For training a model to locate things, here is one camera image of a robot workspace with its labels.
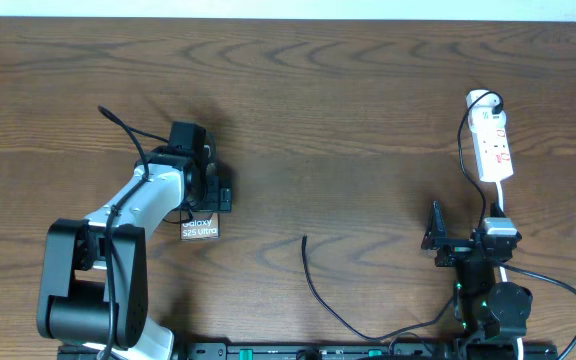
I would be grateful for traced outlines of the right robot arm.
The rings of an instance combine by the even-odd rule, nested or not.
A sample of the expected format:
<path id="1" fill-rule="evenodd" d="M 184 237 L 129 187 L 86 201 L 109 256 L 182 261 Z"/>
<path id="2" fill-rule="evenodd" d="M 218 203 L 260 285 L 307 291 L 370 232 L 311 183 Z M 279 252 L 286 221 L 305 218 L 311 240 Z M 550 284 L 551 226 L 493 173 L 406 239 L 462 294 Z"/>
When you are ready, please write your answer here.
<path id="1" fill-rule="evenodd" d="M 533 295 L 495 270 L 512 258 L 521 235 L 497 204 L 468 238 L 448 235 L 442 209 L 433 202 L 423 250 L 436 252 L 437 267 L 456 270 L 455 317 L 464 334 L 453 341 L 457 359 L 524 359 Z"/>

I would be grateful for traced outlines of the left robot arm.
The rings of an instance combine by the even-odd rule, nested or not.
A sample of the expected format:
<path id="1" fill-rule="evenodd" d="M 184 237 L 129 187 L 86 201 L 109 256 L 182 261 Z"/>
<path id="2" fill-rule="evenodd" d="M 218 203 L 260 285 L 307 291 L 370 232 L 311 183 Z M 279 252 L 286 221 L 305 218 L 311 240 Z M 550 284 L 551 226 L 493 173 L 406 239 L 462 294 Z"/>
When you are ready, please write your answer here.
<path id="1" fill-rule="evenodd" d="M 232 191 L 215 165 L 211 145 L 158 147 L 104 206 L 56 220 L 46 235 L 39 334 L 94 359 L 176 358 L 174 332 L 149 315 L 146 242 L 174 210 L 230 210 Z"/>

